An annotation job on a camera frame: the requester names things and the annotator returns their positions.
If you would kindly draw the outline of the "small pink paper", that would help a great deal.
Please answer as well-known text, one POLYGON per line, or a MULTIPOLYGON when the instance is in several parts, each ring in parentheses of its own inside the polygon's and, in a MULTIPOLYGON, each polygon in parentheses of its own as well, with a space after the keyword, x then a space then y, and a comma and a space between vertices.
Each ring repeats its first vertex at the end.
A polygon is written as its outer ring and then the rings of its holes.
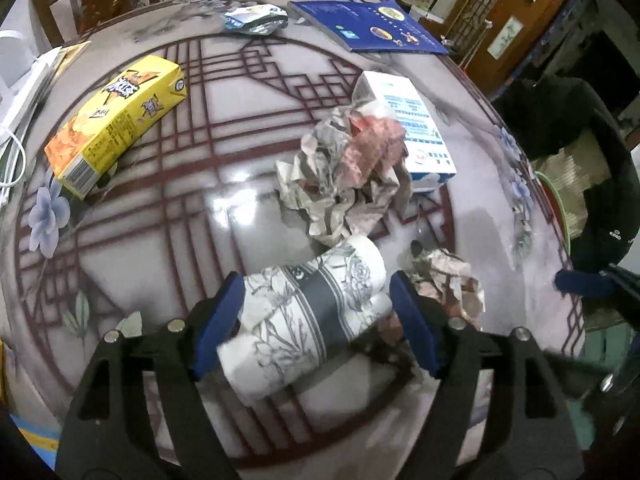
POLYGON ((437 301, 450 318, 480 328, 485 291, 468 262, 446 249, 422 248, 411 257, 409 278, 419 296, 437 301))

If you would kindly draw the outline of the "white blue medicine box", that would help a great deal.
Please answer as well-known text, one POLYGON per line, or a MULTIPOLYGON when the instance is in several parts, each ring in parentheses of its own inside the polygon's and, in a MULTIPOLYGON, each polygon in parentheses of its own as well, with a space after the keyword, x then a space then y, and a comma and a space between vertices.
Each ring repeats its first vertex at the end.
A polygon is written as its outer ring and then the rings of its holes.
POLYGON ((415 193, 429 193, 457 174, 446 143, 418 89, 409 78, 364 70, 352 95, 382 102, 405 130, 405 167, 415 193))

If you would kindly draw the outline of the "pink grey paper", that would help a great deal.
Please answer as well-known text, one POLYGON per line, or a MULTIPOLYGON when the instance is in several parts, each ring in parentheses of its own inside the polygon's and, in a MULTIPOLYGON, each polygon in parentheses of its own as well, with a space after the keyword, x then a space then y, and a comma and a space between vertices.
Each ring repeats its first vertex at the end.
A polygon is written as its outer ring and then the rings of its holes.
POLYGON ((406 130, 380 100, 339 106, 300 139, 292 160, 276 162, 282 204, 303 211, 308 235, 333 247, 368 235, 412 194, 406 130))

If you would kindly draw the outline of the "yellow iced tea carton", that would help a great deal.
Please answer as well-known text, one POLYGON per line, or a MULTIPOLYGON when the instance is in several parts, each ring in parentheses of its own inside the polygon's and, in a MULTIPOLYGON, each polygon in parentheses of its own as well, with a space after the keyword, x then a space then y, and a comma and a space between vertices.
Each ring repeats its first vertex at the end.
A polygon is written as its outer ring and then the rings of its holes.
POLYGON ((85 198, 152 125, 186 98, 174 62, 148 55, 96 92, 44 147, 55 177, 85 198))

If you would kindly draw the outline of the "red green trash bin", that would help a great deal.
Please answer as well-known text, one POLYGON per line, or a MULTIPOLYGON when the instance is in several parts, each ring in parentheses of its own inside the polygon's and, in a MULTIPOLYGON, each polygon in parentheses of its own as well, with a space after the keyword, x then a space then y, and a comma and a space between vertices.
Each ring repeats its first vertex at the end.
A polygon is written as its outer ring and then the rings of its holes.
POLYGON ((562 204, 561 196, 551 180, 545 174, 538 170, 535 171, 535 174, 537 179, 540 181, 544 194, 546 194, 548 198, 555 219, 558 220, 567 255, 570 255, 570 230, 568 229, 567 216, 564 205, 562 204))

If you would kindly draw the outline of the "blue yellow tray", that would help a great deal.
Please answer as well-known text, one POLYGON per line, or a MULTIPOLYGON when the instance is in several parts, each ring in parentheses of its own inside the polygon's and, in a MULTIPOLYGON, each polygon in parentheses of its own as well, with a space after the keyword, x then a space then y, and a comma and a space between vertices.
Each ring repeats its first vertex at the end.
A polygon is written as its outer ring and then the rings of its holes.
POLYGON ((11 419, 36 454, 52 470, 55 470, 56 454, 58 454, 58 439, 60 436, 55 432, 41 429, 17 416, 11 415, 11 419))

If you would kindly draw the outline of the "stack of papers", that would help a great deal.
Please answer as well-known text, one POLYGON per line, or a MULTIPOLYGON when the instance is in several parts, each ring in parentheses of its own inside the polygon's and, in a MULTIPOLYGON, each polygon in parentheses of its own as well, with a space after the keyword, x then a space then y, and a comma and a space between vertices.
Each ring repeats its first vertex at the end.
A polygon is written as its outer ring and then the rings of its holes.
POLYGON ((27 122, 27 116, 49 92, 50 85, 89 44, 85 41, 37 55, 30 71, 12 87, 7 87, 1 79, 1 153, 6 150, 11 134, 17 136, 18 128, 27 122))

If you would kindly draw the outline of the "blue booklet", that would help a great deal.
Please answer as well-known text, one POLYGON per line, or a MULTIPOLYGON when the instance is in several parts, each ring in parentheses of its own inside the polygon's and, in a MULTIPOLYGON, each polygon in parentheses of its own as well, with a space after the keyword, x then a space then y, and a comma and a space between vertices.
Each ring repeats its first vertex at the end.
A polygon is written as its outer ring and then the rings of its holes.
POLYGON ((447 55, 448 50, 394 0, 291 1, 288 7, 346 50, 447 55))

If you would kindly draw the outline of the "crumpled blue white wrapper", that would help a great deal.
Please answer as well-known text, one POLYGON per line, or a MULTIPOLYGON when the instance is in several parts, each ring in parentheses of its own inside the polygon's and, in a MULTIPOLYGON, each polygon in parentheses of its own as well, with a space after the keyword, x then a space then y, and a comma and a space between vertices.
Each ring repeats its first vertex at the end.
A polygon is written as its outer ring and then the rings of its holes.
POLYGON ((239 6, 222 17, 227 30, 248 36, 269 36, 288 26, 288 12, 271 3, 239 6))

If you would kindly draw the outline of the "white desk lamp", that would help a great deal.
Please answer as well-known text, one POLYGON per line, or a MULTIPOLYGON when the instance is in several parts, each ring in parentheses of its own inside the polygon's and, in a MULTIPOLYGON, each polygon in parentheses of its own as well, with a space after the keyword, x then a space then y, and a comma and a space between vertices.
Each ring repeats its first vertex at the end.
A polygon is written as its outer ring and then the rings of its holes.
POLYGON ((37 55, 20 32, 0 32, 0 74, 7 87, 12 87, 25 76, 36 59, 37 55))

